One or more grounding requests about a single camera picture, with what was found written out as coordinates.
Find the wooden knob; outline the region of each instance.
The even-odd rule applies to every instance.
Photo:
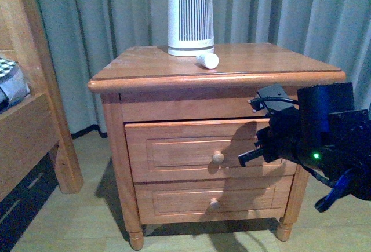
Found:
[[[221,164],[224,161],[224,155],[221,153],[221,151],[216,151],[213,154],[212,161],[216,164]]]
[[[210,208],[213,209],[213,210],[220,209],[220,203],[216,198],[211,199]]]

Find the wooden floor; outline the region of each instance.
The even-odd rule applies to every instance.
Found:
[[[132,251],[108,140],[92,132],[75,140],[75,147],[85,181],[81,193],[63,195],[57,188],[12,251]],[[313,205],[328,190],[310,179],[299,221],[285,243],[271,232],[275,220],[189,223],[147,228],[142,251],[370,252],[371,203],[346,197],[319,214]]]

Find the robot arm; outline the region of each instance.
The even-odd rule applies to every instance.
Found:
[[[241,166],[259,156],[302,165],[332,188],[316,203],[319,212],[349,194],[371,200],[371,121],[367,110],[354,110],[352,83],[302,88],[297,96],[272,85],[249,101],[254,112],[268,111],[270,126],[257,132],[255,150],[238,156]]]

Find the bottom drawer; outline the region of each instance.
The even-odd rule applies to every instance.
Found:
[[[293,176],[137,184],[143,224],[281,217]]]

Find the nightstand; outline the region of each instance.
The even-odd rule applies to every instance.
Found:
[[[216,45],[219,66],[175,57],[166,46],[130,48],[93,77],[100,93],[119,198],[135,250],[142,224],[271,218],[286,241],[308,174],[284,159],[240,167],[268,126],[248,100],[279,83],[296,90],[345,80],[334,66],[269,43]]]

